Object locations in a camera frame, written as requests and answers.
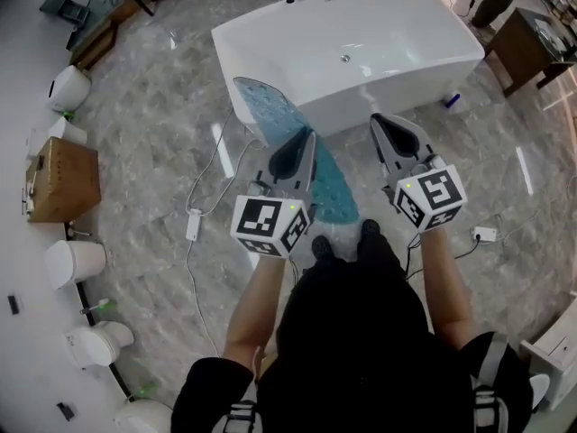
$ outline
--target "white cube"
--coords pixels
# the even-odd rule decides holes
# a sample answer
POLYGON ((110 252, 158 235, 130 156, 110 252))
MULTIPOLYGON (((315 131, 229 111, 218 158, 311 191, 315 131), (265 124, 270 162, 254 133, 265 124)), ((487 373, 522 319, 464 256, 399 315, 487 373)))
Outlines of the white cube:
POLYGON ((309 225, 302 200, 238 196, 231 236, 249 252, 288 258, 309 225))
POLYGON ((453 220, 467 195, 457 169, 448 165, 400 180, 394 203, 422 233, 453 220))

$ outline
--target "white power adapter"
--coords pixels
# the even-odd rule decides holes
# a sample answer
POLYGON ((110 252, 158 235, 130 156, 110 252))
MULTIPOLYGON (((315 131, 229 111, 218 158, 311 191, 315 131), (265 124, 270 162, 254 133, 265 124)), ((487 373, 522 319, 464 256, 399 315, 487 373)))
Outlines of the white power adapter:
POLYGON ((192 208, 188 214, 187 239, 195 242, 198 237, 198 230, 200 229, 200 210, 192 208))
POLYGON ((471 231, 473 241, 479 237, 479 244, 491 244, 497 240, 497 229, 475 226, 471 231))

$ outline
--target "white basin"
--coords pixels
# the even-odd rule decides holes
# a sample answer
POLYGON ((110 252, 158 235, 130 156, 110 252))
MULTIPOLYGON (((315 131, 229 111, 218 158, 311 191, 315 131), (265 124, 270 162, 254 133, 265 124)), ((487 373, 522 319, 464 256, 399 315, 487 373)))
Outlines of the white basin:
POLYGON ((484 57, 441 0, 295 0, 212 31, 238 118, 255 130, 233 79, 267 83, 327 136, 456 90, 484 57), (348 56, 348 62, 342 57, 348 56))

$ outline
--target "black shoe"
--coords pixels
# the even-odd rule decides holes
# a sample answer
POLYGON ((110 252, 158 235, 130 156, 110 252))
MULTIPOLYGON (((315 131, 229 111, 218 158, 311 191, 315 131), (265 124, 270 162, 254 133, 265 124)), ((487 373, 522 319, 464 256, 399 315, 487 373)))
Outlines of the black shoe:
POLYGON ((366 219, 362 222, 361 226, 361 240, 364 239, 367 235, 379 235, 380 234, 380 226, 375 220, 366 219))
POLYGON ((321 258, 334 258, 333 247, 331 247, 331 243, 324 235, 318 235, 315 237, 311 244, 311 248, 313 250, 313 255, 317 260, 320 260, 321 258))

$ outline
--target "brown pants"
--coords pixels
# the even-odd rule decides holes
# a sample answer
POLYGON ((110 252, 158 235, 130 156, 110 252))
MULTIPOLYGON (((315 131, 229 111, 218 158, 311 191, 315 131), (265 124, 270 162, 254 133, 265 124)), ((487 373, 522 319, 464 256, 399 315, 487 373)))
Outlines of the brown pants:
POLYGON ((487 27, 513 3, 513 0, 483 0, 471 24, 478 28, 487 27))

